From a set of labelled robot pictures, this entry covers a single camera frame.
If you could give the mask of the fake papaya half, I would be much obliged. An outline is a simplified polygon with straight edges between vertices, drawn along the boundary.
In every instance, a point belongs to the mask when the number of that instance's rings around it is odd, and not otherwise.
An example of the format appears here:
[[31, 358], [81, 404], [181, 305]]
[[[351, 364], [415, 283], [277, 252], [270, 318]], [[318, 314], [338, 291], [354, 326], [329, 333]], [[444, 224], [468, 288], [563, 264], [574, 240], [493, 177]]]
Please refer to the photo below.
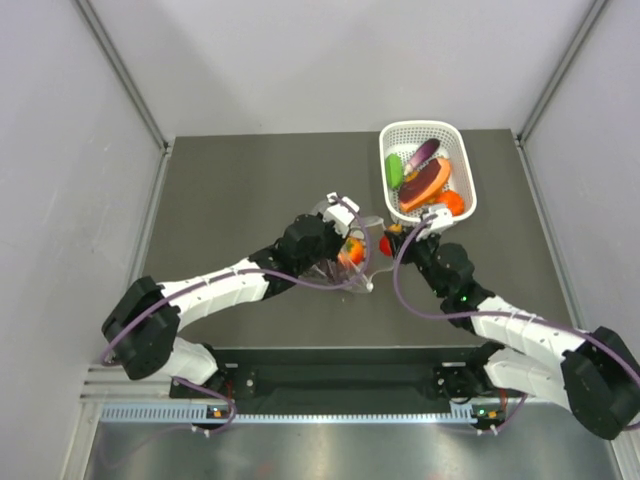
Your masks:
[[410, 181], [401, 185], [398, 191], [400, 209], [408, 213], [423, 206], [447, 184], [451, 171], [448, 159], [432, 159]]

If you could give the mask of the red yellow fake mango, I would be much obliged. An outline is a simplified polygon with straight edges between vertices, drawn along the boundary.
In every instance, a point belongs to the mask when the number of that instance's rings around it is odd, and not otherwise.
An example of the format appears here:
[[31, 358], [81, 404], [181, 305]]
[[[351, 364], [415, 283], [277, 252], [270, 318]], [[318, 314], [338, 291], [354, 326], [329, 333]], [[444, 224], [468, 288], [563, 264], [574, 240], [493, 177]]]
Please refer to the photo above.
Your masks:
[[387, 257], [394, 258], [402, 233], [403, 227], [400, 224], [392, 224], [386, 227], [378, 243], [380, 252]]

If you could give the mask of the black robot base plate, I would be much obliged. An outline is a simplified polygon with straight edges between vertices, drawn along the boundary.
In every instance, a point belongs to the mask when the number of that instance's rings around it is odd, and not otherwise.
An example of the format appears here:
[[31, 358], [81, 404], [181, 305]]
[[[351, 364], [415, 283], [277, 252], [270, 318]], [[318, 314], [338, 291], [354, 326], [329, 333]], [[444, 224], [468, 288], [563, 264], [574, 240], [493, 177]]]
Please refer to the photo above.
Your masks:
[[210, 389], [249, 415], [446, 413], [518, 392], [479, 378], [482, 347], [218, 349]]

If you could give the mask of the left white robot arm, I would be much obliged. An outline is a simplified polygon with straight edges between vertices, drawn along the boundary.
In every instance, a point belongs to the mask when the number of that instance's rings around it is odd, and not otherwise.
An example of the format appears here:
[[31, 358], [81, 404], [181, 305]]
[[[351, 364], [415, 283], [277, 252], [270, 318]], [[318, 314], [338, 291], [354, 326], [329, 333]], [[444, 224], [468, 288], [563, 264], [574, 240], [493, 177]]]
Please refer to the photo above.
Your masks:
[[102, 326], [116, 362], [133, 381], [162, 374], [191, 382], [205, 396], [220, 394], [227, 374], [212, 348], [186, 341], [179, 332], [219, 311], [302, 284], [314, 265], [337, 258], [354, 220], [342, 211], [300, 215], [273, 244], [230, 267], [182, 281], [136, 280]]

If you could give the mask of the orange fake pumpkin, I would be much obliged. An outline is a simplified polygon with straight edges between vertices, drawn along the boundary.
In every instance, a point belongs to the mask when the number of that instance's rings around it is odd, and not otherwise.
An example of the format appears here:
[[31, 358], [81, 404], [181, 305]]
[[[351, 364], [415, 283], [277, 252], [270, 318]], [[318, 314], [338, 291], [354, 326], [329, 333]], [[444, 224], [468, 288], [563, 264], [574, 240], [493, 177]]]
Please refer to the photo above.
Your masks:
[[435, 202], [445, 205], [453, 216], [460, 216], [465, 212], [465, 201], [463, 197], [455, 191], [444, 191], [436, 198]]

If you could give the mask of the white perforated plastic basket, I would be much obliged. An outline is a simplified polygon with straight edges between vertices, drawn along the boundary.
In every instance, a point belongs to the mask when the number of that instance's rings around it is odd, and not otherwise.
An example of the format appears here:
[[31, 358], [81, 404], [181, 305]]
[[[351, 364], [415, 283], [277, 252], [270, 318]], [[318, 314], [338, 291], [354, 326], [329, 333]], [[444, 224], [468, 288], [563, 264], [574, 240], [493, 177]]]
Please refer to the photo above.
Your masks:
[[436, 120], [408, 120], [394, 122], [379, 134], [380, 167], [383, 191], [391, 218], [398, 223], [411, 226], [418, 223], [427, 206], [413, 212], [404, 212], [400, 207], [399, 190], [394, 188], [386, 173], [389, 156], [395, 155], [402, 167], [410, 163], [411, 157], [429, 140], [438, 140], [439, 146], [427, 159], [445, 158], [451, 166], [447, 182], [440, 188], [442, 193], [453, 191], [464, 202], [464, 210], [453, 215], [453, 223], [468, 219], [476, 210], [477, 194], [466, 145], [460, 132], [451, 124]]

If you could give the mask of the small yellow fake fruit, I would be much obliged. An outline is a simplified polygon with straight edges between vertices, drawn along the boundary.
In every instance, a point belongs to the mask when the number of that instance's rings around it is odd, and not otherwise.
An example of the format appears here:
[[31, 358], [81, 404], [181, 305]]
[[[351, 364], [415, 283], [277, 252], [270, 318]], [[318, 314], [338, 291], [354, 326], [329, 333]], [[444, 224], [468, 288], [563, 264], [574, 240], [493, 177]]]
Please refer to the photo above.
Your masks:
[[416, 177], [419, 175], [419, 171], [413, 171], [411, 172], [409, 175], [406, 175], [403, 179], [404, 183], [409, 183], [412, 182], [416, 179]]

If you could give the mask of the dark purple fake grapes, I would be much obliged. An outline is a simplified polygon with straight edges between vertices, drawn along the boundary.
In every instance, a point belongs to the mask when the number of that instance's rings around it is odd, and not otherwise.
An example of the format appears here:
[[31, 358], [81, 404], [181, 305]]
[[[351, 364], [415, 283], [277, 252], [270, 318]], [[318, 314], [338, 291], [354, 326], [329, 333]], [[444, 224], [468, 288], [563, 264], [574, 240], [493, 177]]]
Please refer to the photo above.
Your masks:
[[327, 285], [342, 285], [350, 280], [350, 270], [340, 261], [321, 260], [314, 266], [314, 274]]

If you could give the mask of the clear zip top bag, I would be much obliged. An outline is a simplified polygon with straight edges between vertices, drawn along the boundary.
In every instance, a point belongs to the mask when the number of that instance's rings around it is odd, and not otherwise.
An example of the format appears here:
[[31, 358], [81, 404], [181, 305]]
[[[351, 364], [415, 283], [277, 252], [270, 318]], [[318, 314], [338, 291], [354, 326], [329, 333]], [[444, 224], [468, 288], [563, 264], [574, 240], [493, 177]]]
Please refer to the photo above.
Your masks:
[[371, 293], [374, 289], [374, 277], [391, 272], [393, 258], [383, 255], [379, 250], [379, 240], [385, 230], [384, 220], [379, 216], [364, 216], [356, 219], [347, 236], [361, 239], [365, 244], [366, 256], [359, 265], [349, 265], [350, 280], [342, 285], [327, 285], [316, 277], [314, 266], [304, 272], [301, 278], [309, 283], [323, 286], [338, 286], [353, 293]]

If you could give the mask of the aluminium frame post right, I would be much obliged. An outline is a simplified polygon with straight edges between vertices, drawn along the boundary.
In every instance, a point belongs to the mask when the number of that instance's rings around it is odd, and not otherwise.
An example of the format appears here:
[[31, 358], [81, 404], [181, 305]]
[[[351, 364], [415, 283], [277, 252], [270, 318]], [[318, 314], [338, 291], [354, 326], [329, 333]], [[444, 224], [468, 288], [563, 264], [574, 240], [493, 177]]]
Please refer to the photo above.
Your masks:
[[593, 0], [589, 2], [586, 12], [581, 17], [575, 31], [571, 34], [568, 44], [562, 49], [558, 62], [545, 82], [522, 128], [515, 134], [517, 147], [523, 148], [535, 131], [610, 4], [610, 0]]

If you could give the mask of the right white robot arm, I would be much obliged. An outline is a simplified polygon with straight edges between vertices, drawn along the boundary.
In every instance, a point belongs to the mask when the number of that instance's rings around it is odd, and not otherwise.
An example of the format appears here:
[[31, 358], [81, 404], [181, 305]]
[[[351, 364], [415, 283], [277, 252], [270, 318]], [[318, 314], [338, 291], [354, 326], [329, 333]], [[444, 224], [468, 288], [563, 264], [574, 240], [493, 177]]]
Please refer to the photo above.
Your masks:
[[639, 427], [639, 363], [613, 330], [553, 324], [519, 309], [474, 278], [466, 250], [439, 235], [400, 228], [384, 234], [394, 265], [414, 265], [440, 299], [436, 319], [486, 339], [463, 377], [472, 393], [516, 390], [573, 414], [614, 440]]

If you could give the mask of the green fake vegetable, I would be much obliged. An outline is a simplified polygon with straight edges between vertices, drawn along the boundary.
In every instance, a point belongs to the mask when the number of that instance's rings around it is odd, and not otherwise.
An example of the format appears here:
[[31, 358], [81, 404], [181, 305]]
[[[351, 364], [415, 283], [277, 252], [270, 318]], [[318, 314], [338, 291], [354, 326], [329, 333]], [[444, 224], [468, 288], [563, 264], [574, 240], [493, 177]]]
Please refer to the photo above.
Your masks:
[[402, 159], [395, 153], [385, 158], [385, 178], [390, 189], [399, 189], [404, 181]]

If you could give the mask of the aluminium frame post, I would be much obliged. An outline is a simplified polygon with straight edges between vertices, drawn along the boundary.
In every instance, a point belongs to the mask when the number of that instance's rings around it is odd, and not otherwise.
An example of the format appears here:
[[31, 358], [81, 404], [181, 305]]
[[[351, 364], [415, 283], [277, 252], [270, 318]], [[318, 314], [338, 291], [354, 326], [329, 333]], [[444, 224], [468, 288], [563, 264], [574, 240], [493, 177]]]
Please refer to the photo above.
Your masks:
[[91, 35], [97, 42], [99, 49], [124, 89], [126, 96], [143, 122], [147, 132], [160, 150], [165, 152], [169, 148], [170, 142], [162, 133], [98, 12], [90, 1], [72, 0], [71, 3], [90, 30]]
[[522, 128], [515, 134], [517, 147], [523, 148], [535, 131], [610, 4], [610, 0], [593, 0], [589, 2], [586, 12], [581, 17], [575, 31], [571, 34], [568, 44], [562, 49], [558, 62], [545, 82]]

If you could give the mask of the purple fake eggplant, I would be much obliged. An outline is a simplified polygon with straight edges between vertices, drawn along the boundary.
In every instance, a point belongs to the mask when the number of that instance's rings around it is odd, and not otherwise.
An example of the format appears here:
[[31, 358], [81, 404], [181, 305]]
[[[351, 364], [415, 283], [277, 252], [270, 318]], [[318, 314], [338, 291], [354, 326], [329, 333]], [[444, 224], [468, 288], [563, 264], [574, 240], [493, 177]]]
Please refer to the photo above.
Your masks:
[[410, 175], [427, 162], [439, 149], [440, 141], [436, 138], [426, 140], [410, 157], [404, 166], [403, 174]]

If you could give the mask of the aluminium frame post left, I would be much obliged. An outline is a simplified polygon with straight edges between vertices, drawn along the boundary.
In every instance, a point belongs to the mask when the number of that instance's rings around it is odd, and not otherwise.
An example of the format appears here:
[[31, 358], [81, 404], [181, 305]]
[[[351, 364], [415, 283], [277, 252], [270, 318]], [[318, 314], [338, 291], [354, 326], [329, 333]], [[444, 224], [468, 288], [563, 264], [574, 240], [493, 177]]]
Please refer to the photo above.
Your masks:
[[169, 148], [170, 142], [162, 133], [98, 12], [90, 1], [72, 0], [71, 3], [90, 30], [91, 35], [97, 42], [99, 49], [124, 89], [126, 96], [143, 122], [147, 132], [160, 150], [165, 152]]

